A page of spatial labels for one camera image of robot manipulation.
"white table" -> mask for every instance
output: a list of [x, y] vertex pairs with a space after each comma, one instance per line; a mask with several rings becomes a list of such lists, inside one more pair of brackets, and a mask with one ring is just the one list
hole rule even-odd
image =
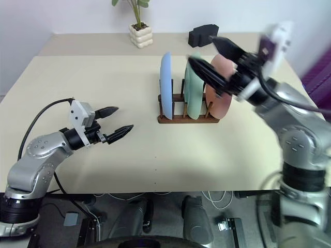
[[[99, 120], [103, 133], [130, 124], [134, 128], [112, 145], [82, 148], [65, 160], [57, 173], [69, 193], [256, 190], [268, 174], [281, 169], [276, 136], [247, 102], [233, 100], [217, 124], [159, 124], [160, 55], [45, 55], [31, 61], [0, 104], [1, 191], [35, 115], [48, 103], [71, 96], [94, 109], [119, 107]], [[213, 56], [203, 57], [210, 61]], [[180, 92], [185, 65], [186, 56], [172, 56], [174, 92]], [[274, 78], [307, 95], [286, 61]], [[28, 141], [71, 128], [68, 115], [68, 104], [52, 107]], [[50, 189], [56, 188], [53, 181]]]

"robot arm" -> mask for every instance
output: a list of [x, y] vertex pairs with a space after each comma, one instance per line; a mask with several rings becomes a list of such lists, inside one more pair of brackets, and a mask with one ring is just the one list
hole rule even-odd
[[[280, 216], [277, 222], [282, 228], [279, 246], [303, 247], [300, 243], [293, 245], [293, 240], [304, 238], [309, 240], [307, 244], [323, 243], [326, 246], [319, 247], [329, 247], [331, 240], [323, 229], [327, 222], [328, 189], [324, 181], [329, 162], [327, 150], [331, 147], [331, 124], [311, 111], [277, 101], [256, 85], [255, 81], [262, 71], [263, 78], [267, 79], [266, 85], [278, 96], [309, 105], [309, 101], [289, 84], [280, 84], [268, 78], [289, 45], [286, 25], [276, 26], [275, 33], [283, 38], [275, 41], [275, 35], [263, 35], [257, 54], [245, 52], [229, 39], [213, 38], [219, 53], [237, 64], [237, 72], [229, 81], [202, 59], [190, 57], [188, 61], [195, 73], [213, 87], [217, 95], [226, 92], [254, 105], [255, 112], [278, 136], [283, 154], [282, 180], [276, 206]], [[305, 236], [316, 233], [323, 238]]]
[[113, 114], [117, 107], [93, 111], [88, 103], [73, 100], [69, 118], [73, 129], [40, 136], [32, 140], [24, 156], [11, 168], [0, 208], [0, 237], [31, 232], [39, 221], [39, 208], [56, 168], [77, 150], [90, 144], [111, 144], [124, 137], [133, 125], [111, 135], [100, 133], [96, 121]]

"white flower pot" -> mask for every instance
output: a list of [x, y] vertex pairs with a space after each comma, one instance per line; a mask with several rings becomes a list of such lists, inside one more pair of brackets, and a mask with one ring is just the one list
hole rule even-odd
[[132, 27], [132, 25], [130, 25], [129, 30], [130, 39], [132, 43], [135, 44], [137, 47], [144, 48], [145, 46], [153, 44], [153, 34], [151, 27], [146, 27], [137, 31]]

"light green plate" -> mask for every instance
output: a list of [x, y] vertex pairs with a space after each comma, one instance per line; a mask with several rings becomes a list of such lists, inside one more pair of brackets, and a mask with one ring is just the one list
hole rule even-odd
[[[200, 57], [199, 53], [194, 53], [194, 57]], [[185, 70], [184, 99], [187, 103], [187, 114], [192, 119], [198, 119], [200, 115], [203, 80], [195, 74], [190, 64], [187, 62]]]

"floor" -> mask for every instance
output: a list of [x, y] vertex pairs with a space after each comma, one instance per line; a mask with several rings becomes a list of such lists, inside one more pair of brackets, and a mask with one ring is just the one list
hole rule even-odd
[[[116, 194], [118, 197], [129, 198], [131, 195]], [[213, 207], [201, 192], [176, 192], [167, 195], [156, 195], [147, 193], [143, 197], [147, 197], [154, 202], [154, 218], [153, 229], [149, 235], [163, 235], [182, 237], [183, 236], [183, 219], [181, 217], [181, 205], [186, 195], [201, 196], [203, 206], [207, 212], [214, 233], [214, 247], [234, 247], [232, 231], [220, 232], [217, 227], [219, 219], [223, 218], [241, 218], [247, 243], [247, 248], [262, 247], [260, 234], [257, 228], [255, 218], [255, 197], [238, 199], [233, 197], [232, 203], [224, 211], [219, 211]], [[213, 199], [219, 199], [221, 192], [212, 192]], [[229, 202], [231, 193], [228, 192], [224, 200], [221, 202], [225, 205]], [[66, 200], [45, 198], [44, 203], [55, 203], [63, 214], [70, 211], [77, 211], [75, 206]], [[109, 195], [96, 198], [96, 203], [93, 205], [95, 211], [104, 212], [107, 215], [107, 221], [102, 226], [102, 238], [107, 238], [110, 229], [125, 207], [127, 202], [117, 200]], [[265, 195], [260, 205], [262, 226], [265, 231], [265, 238], [269, 244], [269, 248], [277, 247], [276, 242], [273, 242], [277, 227], [273, 227], [270, 221], [270, 200], [268, 195]], [[80, 224], [83, 214], [80, 214], [78, 225], [65, 227], [63, 219], [60, 217], [56, 208], [51, 205], [43, 207], [40, 211], [41, 221], [37, 228], [37, 233], [41, 235], [41, 247], [76, 247]]]

